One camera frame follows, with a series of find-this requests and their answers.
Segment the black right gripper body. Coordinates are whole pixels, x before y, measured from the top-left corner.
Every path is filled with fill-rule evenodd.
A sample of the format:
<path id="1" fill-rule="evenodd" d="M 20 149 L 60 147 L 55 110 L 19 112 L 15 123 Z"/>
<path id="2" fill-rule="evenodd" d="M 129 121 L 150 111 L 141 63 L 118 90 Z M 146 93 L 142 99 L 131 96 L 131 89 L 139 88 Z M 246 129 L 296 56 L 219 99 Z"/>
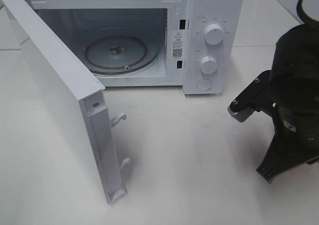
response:
<path id="1" fill-rule="evenodd" d="M 275 134 L 287 147 L 306 155 L 303 164 L 319 161 L 319 112 L 296 111 L 273 103 Z"/>

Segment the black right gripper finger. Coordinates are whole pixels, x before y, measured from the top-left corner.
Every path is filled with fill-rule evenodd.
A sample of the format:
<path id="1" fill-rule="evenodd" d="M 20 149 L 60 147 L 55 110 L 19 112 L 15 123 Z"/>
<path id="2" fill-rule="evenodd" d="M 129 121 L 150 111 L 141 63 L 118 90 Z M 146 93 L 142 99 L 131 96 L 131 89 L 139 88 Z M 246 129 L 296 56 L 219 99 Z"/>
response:
<path id="1" fill-rule="evenodd" d="M 306 155 L 285 146 L 275 135 L 256 171 L 269 183 L 278 175 L 305 163 Z"/>

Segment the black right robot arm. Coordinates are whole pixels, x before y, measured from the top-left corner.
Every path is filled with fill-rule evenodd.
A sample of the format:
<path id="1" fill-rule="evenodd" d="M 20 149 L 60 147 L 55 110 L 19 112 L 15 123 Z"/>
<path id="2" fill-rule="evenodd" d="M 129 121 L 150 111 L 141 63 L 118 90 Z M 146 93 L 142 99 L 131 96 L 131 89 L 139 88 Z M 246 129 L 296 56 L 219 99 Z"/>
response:
<path id="1" fill-rule="evenodd" d="M 319 160 L 319 20 L 297 3 L 303 24 L 276 43 L 260 108 L 272 117 L 275 134 L 257 172 L 268 182 Z"/>

